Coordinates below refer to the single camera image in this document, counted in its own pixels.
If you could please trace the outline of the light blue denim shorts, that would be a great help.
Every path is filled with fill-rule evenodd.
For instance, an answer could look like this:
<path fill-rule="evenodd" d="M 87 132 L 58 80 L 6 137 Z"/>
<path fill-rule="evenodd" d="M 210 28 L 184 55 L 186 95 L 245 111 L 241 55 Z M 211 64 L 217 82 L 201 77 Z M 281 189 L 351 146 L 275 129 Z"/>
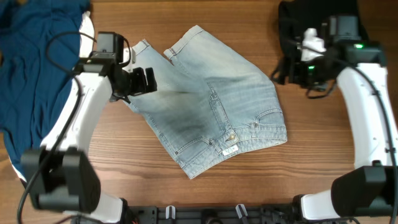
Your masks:
<path fill-rule="evenodd" d="M 193 179 L 233 156 L 287 141 L 274 84 L 246 60 L 199 26 L 163 53 L 146 40 L 126 49 L 152 68 L 157 90 L 130 97 L 160 143 Z"/>

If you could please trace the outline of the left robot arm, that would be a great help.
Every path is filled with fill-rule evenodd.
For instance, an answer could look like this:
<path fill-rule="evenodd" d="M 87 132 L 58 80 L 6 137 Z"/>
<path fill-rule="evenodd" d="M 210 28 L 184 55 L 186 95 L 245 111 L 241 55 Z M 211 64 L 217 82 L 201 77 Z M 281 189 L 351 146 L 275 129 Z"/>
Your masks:
<path fill-rule="evenodd" d="M 38 149 L 26 150 L 21 157 L 27 184 L 17 209 L 18 223 L 26 200 L 38 210 L 66 213 L 70 221 L 139 221 L 125 199 L 103 192 L 88 150 L 107 102 L 129 102 L 133 96 L 155 92 L 154 71 L 126 70 L 136 55 L 120 34 L 100 32 L 94 42 L 96 50 L 65 70 L 72 87 L 55 126 Z"/>

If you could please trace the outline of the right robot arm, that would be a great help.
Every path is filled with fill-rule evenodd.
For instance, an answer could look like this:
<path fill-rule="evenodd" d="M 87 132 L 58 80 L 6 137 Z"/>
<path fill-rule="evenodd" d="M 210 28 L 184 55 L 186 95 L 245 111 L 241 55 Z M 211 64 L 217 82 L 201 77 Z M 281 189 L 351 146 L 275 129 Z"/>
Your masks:
<path fill-rule="evenodd" d="M 284 57 L 272 79 L 300 85 L 312 100 L 339 88 L 354 140 L 354 169 L 328 190 L 296 196 L 294 218 L 315 223 L 389 217 L 395 223 L 397 126 L 381 44 L 369 39 L 354 14 L 328 16 L 311 26 L 281 16 L 278 25 Z"/>

